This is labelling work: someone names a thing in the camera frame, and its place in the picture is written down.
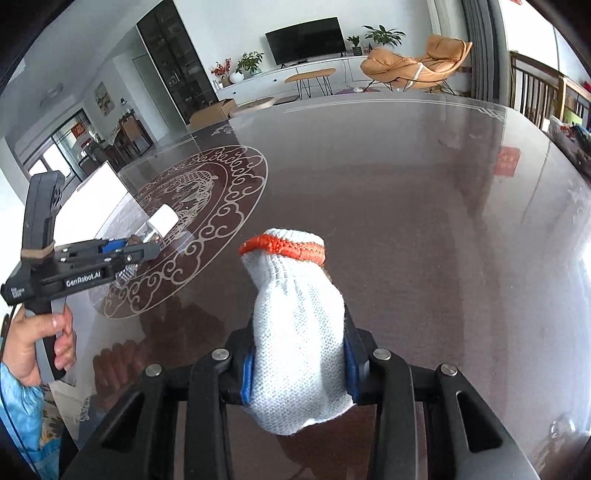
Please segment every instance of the metal screw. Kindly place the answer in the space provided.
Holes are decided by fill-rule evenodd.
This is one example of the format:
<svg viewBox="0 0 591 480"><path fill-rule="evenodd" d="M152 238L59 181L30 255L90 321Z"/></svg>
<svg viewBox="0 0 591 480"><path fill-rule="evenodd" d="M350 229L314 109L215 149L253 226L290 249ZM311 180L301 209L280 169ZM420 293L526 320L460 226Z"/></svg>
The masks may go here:
<svg viewBox="0 0 591 480"><path fill-rule="evenodd" d="M149 364L145 372L149 377L157 377L162 373L162 367L158 364Z"/></svg>
<svg viewBox="0 0 591 480"><path fill-rule="evenodd" d="M386 348L376 348L374 350L374 357L378 360L390 360L392 354L390 353L390 350L387 350Z"/></svg>
<svg viewBox="0 0 591 480"><path fill-rule="evenodd" d="M457 367L452 364L441 364L441 373L448 377L453 377L457 374Z"/></svg>
<svg viewBox="0 0 591 480"><path fill-rule="evenodd" d="M230 357L230 352L228 352L225 348L216 348L212 352L212 357L214 360L221 362L222 360L227 360Z"/></svg>

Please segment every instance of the round dining table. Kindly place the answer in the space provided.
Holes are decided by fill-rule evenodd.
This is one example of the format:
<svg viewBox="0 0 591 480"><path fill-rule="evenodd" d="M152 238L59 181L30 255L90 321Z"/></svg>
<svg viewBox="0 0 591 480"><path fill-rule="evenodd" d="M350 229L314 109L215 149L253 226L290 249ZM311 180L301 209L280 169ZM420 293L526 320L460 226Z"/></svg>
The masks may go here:
<svg viewBox="0 0 591 480"><path fill-rule="evenodd" d="M191 365L246 326L257 290L238 249L269 228L322 237L356 326L410 364L457 365L542 478L587 442L591 192L520 113L314 98L157 145L118 177L129 196L94 235L128 236L163 203L180 220L126 285L71 299L77 364L51 388L78 447L147 365ZM365 478L374 417L354 407L281 437L228 407L235 476ZM419 460L426 478L424 437Z"/></svg>

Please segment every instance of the white vase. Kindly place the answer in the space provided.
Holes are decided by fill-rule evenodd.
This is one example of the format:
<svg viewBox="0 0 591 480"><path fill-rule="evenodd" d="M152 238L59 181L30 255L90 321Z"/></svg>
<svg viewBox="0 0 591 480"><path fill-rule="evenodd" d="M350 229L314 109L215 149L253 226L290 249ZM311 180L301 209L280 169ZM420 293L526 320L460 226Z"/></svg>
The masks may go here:
<svg viewBox="0 0 591 480"><path fill-rule="evenodd" d="M230 81L232 83L238 83L244 80L244 74L242 72L234 72L230 75Z"/></svg>

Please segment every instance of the red decoration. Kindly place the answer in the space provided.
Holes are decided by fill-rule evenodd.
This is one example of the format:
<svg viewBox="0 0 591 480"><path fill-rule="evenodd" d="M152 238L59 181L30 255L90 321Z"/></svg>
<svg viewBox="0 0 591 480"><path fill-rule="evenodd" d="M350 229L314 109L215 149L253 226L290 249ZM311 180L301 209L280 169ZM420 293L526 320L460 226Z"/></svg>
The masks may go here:
<svg viewBox="0 0 591 480"><path fill-rule="evenodd" d="M521 150L514 147L501 147L496 159L495 175L498 177L512 177L521 158Z"/></svg>
<svg viewBox="0 0 591 480"><path fill-rule="evenodd" d="M76 125L72 127L72 133L76 138L78 138L82 134L86 133L86 127L82 122L78 122Z"/></svg>
<svg viewBox="0 0 591 480"><path fill-rule="evenodd" d="M220 65L220 63L217 61L216 62L217 66L212 70L212 73L216 77L225 77L226 74L230 71L230 62L231 62L231 59L226 59L226 64Z"/></svg>

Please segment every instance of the tv stand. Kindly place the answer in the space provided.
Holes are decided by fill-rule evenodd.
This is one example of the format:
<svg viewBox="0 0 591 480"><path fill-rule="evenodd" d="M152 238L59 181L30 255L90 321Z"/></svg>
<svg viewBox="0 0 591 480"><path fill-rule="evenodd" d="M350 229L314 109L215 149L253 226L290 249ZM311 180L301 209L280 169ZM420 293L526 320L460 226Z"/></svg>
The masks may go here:
<svg viewBox="0 0 591 480"><path fill-rule="evenodd" d="M329 68L336 69L335 73L330 77L330 83L335 93L351 86L359 85L365 88L371 79L361 71L360 65L364 60L364 56L340 58L337 54L329 59L308 59L308 62L300 64L286 62L281 65L281 68L278 65L274 70L259 73L239 83L219 89L216 94L220 100L234 99L239 105L269 96L277 98L293 96L298 94L296 84L285 83L285 80L298 73ZM322 95L320 90L319 86L314 87L313 96Z"/></svg>

